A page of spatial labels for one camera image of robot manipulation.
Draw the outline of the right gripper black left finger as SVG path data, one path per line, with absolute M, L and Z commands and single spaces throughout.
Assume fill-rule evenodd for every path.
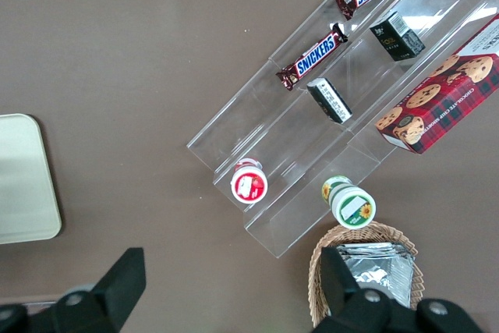
M 56 332 L 119 332 L 146 287 L 144 251 L 129 248 L 89 291 L 63 296 L 51 308 Z

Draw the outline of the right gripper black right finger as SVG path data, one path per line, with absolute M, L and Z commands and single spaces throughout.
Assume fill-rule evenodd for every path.
M 362 289 L 338 251 L 321 250 L 321 285 L 331 314 L 315 332 L 384 332 L 391 320 L 391 300 L 375 289 Z

